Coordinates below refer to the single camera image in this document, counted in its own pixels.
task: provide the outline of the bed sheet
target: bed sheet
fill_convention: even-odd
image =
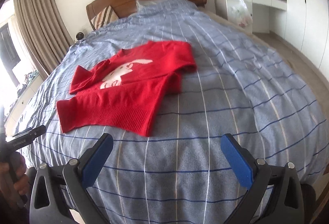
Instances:
[[[198,66],[183,76],[181,94],[165,96],[152,136],[97,125],[63,134],[56,101],[72,97],[77,65],[91,69],[148,40],[189,42]],[[305,82],[276,51],[216,23],[186,0],[146,6],[71,46],[16,131],[41,124],[47,133],[21,151],[35,167],[67,163],[104,132],[113,136],[113,151],[88,188],[112,223],[223,223],[246,191],[220,150],[225,133],[271,165],[293,162],[300,180],[309,184],[328,157],[327,122]],[[270,192],[271,187],[254,219]],[[65,187],[63,193],[74,207]]]

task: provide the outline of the small speaker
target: small speaker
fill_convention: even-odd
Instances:
[[[81,39],[84,39],[85,37],[85,34],[83,32],[79,32],[76,34],[75,38],[77,41],[81,40]]]

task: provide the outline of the beige curtain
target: beige curtain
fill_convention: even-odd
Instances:
[[[27,50],[45,80],[63,60],[73,40],[55,0],[14,0],[14,8]]]
[[[21,59],[21,61],[24,62],[24,67],[26,67],[26,70],[28,72],[36,70],[36,66],[34,65],[34,62],[27,51],[27,46],[24,41],[24,38],[22,36],[22,33],[19,29],[19,24],[17,22],[17,18],[15,15],[11,16],[8,19],[8,29],[10,33],[10,37],[12,38],[14,47],[16,49],[16,52]]]

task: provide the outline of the plastic bag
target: plastic bag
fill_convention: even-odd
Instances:
[[[233,23],[245,28],[252,24],[252,17],[247,9],[247,5],[243,0],[239,0],[239,4],[235,7],[231,7],[233,13]]]

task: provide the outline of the hand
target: hand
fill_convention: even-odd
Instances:
[[[14,188],[19,193],[19,195],[24,195],[28,192],[30,185],[29,185],[29,178],[25,174],[26,172],[25,158],[22,155],[20,155],[19,158],[20,158],[20,165],[16,170],[16,176],[17,178],[19,178],[19,180],[14,183]],[[9,171],[9,164],[0,162],[0,191],[2,192],[2,195],[7,200],[7,202],[11,204],[12,201],[8,200],[10,197],[10,188],[4,179],[4,174],[8,173],[8,171]]]

